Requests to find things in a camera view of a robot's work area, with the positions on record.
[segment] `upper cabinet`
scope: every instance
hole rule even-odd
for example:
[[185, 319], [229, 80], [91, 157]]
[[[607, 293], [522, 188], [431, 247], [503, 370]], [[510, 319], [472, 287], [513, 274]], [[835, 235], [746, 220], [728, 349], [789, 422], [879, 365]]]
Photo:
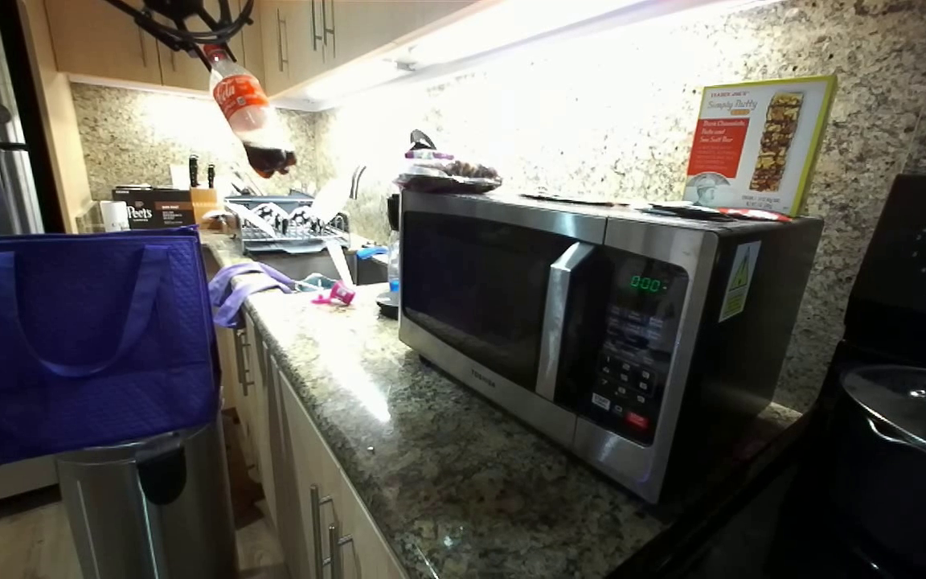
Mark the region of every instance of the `upper cabinet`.
[[[477, 0], [258, 0], [255, 23], [229, 44], [280, 94], [469, 4]], [[204, 61], [170, 51], [105, 0], [46, 0], [46, 20], [64, 74], [205, 90]]]

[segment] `microwave handle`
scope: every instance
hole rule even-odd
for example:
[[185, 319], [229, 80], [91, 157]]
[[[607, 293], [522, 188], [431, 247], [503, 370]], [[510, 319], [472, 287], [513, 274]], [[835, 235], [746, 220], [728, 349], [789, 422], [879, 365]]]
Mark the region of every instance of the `microwave handle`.
[[539, 319], [539, 328], [542, 328], [539, 357], [537, 357], [537, 397], [539, 399], [557, 399], [568, 280], [588, 261], [592, 251], [595, 244], [577, 243], [550, 266], [546, 310]]

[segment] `microwave control panel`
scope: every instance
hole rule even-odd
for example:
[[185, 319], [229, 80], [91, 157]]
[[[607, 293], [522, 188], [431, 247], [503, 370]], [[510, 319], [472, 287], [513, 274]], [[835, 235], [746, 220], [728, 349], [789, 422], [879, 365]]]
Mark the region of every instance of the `microwave control panel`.
[[601, 297], [599, 328], [582, 377], [578, 412], [630, 440], [652, 445], [658, 401], [676, 350], [687, 276], [642, 259], [595, 266]]

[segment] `microwave display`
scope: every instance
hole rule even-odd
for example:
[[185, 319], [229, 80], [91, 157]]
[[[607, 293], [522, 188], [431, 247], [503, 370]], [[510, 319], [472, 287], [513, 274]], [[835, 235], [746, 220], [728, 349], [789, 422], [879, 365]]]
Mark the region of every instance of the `microwave display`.
[[621, 251], [595, 251], [568, 323], [564, 406], [652, 445], [687, 274]]
[[405, 235], [405, 316], [494, 372], [533, 385], [546, 269], [568, 243], [424, 213], [408, 215]]

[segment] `granite backsplash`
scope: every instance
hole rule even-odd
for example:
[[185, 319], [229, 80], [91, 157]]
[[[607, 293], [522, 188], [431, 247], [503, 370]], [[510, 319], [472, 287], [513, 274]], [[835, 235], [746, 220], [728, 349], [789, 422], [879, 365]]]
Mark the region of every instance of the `granite backsplash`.
[[[301, 170], [280, 188], [316, 190], [367, 169], [350, 220], [358, 232], [388, 238], [384, 200], [397, 190], [408, 128], [424, 128], [445, 152], [494, 164], [510, 190], [676, 200], [700, 87], [817, 74], [839, 85], [806, 197], [825, 230], [778, 397], [803, 410], [843, 336], [894, 174], [926, 174], [926, 4], [781, 0], [728, 17], [684, 13], [372, 90], [320, 116], [289, 114]], [[145, 128], [136, 94], [77, 87], [75, 100], [98, 192], [161, 176], [185, 154], [238, 164], [230, 144], [205, 152], [225, 137], [199, 128], [177, 142]]]

